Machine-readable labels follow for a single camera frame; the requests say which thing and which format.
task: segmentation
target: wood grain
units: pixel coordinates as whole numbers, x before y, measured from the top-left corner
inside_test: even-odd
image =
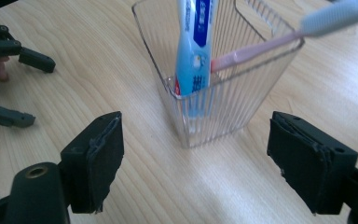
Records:
[[[290,24],[322,0],[268,2]],[[52,57],[53,74],[7,63],[0,105],[36,116],[0,127],[0,198],[21,169],[60,161],[96,117],[123,113],[125,157],[101,214],[72,223],[345,223],[314,216],[266,155],[272,111],[295,114],[358,151],[358,25],[308,39],[249,125],[192,149],[179,140],[158,96],[131,6],[135,0],[20,0],[0,24],[23,46]]]

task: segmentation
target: ribbed plastic container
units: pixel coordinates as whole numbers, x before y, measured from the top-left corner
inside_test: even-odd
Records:
[[[174,93],[180,32],[176,0],[144,0],[132,11],[161,99],[183,147],[195,147],[243,128],[304,44],[303,39],[297,40],[211,74],[209,88],[180,96]],[[261,0],[220,0],[213,25],[213,58],[293,31]],[[194,116],[189,108],[202,113]]]

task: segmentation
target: label on toothpaste tube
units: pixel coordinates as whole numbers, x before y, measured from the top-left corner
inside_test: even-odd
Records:
[[[200,46],[206,45],[208,37],[210,1],[198,0],[196,2],[196,18],[194,24],[194,41]]]

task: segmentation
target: toothbrush holder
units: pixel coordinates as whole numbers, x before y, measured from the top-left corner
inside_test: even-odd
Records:
[[[210,86],[175,94],[179,41],[176,0],[144,0],[132,7],[150,55],[159,95],[183,147],[196,147],[242,129],[304,45],[304,40],[268,51],[251,61],[211,74]],[[213,24],[212,58],[258,44],[294,29],[262,0],[220,0]],[[189,116],[189,108],[203,113]]]

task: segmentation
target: toothbrush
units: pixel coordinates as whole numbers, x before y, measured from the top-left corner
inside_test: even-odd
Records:
[[[300,29],[289,35],[231,51],[211,61],[211,73],[245,63],[254,57],[303,37],[318,37],[358,22],[358,0],[343,0],[322,8],[301,21]]]

